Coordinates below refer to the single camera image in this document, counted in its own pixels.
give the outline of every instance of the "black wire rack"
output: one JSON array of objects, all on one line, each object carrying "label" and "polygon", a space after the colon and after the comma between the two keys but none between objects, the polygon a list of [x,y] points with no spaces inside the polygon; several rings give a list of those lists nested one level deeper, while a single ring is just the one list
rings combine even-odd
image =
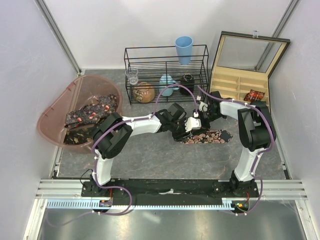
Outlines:
[{"label": "black wire rack", "polygon": [[[209,88],[209,70],[208,60],[209,51],[205,44],[193,45],[192,55],[188,65],[181,65],[176,52],[175,46],[149,46],[149,47],[127,47],[124,50],[124,64],[125,69],[138,69],[137,85],[130,84],[127,76],[125,77],[125,88],[129,98],[130,104],[140,103],[135,100],[134,89],[145,89],[144,86],[139,86],[139,83],[145,82],[152,86],[155,90],[155,98],[150,103],[155,103],[159,92],[170,85],[168,78],[166,84],[160,83],[160,78],[163,75],[170,75],[178,84],[184,74],[192,74],[194,78],[195,97],[201,96],[205,98],[204,94],[199,91],[197,85],[201,86],[205,91]],[[179,90],[174,90],[170,96],[161,96],[159,103],[172,102],[191,102],[193,98],[190,95],[183,95]]]}]

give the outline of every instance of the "wall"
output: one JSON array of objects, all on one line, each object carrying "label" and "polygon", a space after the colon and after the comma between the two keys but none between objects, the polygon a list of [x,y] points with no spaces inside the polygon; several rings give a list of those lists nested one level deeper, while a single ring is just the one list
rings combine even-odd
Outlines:
[{"label": "wall", "polygon": [[0,22],[0,232],[21,240],[55,149],[37,120],[76,73],[34,1],[1,1]]},{"label": "wall", "polygon": [[172,46],[189,35],[211,61],[221,31],[271,36],[290,0],[46,0],[82,68],[124,68],[125,47]]},{"label": "wall", "polygon": [[300,1],[281,37],[291,44],[270,79],[278,136],[320,223],[320,2]]}]

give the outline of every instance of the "laundry basket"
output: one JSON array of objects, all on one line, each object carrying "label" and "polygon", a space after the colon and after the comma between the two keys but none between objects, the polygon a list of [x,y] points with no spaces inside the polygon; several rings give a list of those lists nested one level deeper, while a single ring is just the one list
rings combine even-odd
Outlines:
[{"label": "laundry basket", "polygon": [[83,144],[64,144],[67,133],[65,128],[66,114],[79,110],[85,105],[95,104],[96,97],[116,96],[116,112],[121,113],[122,94],[117,85],[105,77],[87,74],[78,77],[64,90],[64,92],[40,116],[37,130],[40,135],[50,143],[62,148],[87,153],[93,141]]}]

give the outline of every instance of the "open wooden box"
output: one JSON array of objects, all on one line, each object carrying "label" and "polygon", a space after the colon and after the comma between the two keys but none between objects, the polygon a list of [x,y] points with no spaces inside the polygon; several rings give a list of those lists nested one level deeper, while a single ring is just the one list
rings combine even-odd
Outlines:
[{"label": "open wooden box", "polygon": [[245,102],[250,90],[265,93],[269,78],[290,44],[289,39],[222,31],[212,67],[210,92]]}]

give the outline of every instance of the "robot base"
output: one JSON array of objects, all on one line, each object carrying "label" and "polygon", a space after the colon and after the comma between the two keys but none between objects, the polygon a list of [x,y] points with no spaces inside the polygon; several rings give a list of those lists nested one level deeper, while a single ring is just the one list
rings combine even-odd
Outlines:
[{"label": "robot base", "polygon": [[[232,181],[212,179],[111,179],[105,186],[122,186],[132,195],[133,206],[219,205],[222,198],[257,198],[259,191],[254,179],[233,189]],[[110,197],[92,179],[83,183],[82,197]],[[127,205],[129,196],[123,190],[112,189],[114,205]]]}]

